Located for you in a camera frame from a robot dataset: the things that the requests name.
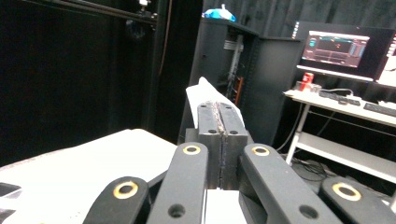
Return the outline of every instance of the blue object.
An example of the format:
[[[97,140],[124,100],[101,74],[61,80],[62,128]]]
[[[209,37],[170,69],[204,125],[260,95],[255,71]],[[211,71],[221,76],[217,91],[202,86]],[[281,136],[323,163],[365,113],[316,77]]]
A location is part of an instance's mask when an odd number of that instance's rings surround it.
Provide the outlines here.
[[[236,21],[236,17],[231,14],[230,11],[225,9],[224,4],[221,5],[222,8],[214,8],[209,9],[204,13],[205,18],[212,18],[212,19],[223,19],[229,21]]]

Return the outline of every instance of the red can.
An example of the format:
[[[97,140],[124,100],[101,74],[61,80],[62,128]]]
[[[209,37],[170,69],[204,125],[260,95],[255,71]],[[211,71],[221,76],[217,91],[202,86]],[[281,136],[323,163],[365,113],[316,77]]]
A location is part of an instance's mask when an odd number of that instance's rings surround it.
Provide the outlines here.
[[[301,83],[300,91],[304,91],[307,84],[311,84],[312,80],[314,80],[314,74],[312,73],[304,73],[303,81]]]

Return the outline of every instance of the white table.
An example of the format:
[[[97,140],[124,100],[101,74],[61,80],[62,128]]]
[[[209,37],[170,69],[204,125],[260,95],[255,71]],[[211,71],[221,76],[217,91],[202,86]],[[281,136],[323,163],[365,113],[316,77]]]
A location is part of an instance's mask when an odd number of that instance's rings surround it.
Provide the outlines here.
[[[337,161],[349,167],[358,169],[367,174],[396,183],[395,162],[303,132],[306,116],[311,105],[360,119],[368,119],[391,127],[396,127],[396,118],[365,110],[363,109],[364,103],[362,103],[361,106],[340,105],[337,101],[320,97],[311,92],[287,91],[285,92],[285,95],[294,101],[305,104],[303,114],[294,133],[289,153],[286,158],[287,164],[290,164],[295,149],[300,148],[329,160]]]
[[[4,224],[80,224],[108,183],[122,176],[155,182],[176,148],[144,130],[125,130],[2,167],[0,182],[22,187],[17,200],[0,198],[0,209],[17,209]],[[246,223],[238,191],[209,190],[206,208],[206,223]]]

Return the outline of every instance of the computer monitor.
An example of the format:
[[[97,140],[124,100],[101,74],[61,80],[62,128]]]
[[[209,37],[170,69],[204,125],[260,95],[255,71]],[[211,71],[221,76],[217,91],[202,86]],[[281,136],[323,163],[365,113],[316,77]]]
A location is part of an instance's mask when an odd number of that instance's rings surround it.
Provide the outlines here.
[[[374,81],[385,66],[394,30],[297,21],[292,38],[305,41],[298,68]]]
[[[385,67],[377,77],[376,82],[396,88],[396,35],[389,44]]]

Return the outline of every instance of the keyboard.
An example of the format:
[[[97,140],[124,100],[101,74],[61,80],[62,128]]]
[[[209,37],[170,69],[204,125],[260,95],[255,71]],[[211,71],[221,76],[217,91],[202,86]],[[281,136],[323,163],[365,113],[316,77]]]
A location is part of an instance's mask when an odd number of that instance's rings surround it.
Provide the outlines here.
[[[374,111],[379,114],[389,115],[396,118],[396,109],[388,108],[382,105],[366,103],[363,109]]]
[[[361,105],[360,101],[352,100],[352,99],[346,98],[345,96],[338,95],[338,94],[335,94],[332,92],[320,91],[319,96],[324,97],[324,98],[329,98],[329,99],[332,99],[332,100],[335,100],[338,102],[340,102],[340,101],[348,102],[350,105]]]

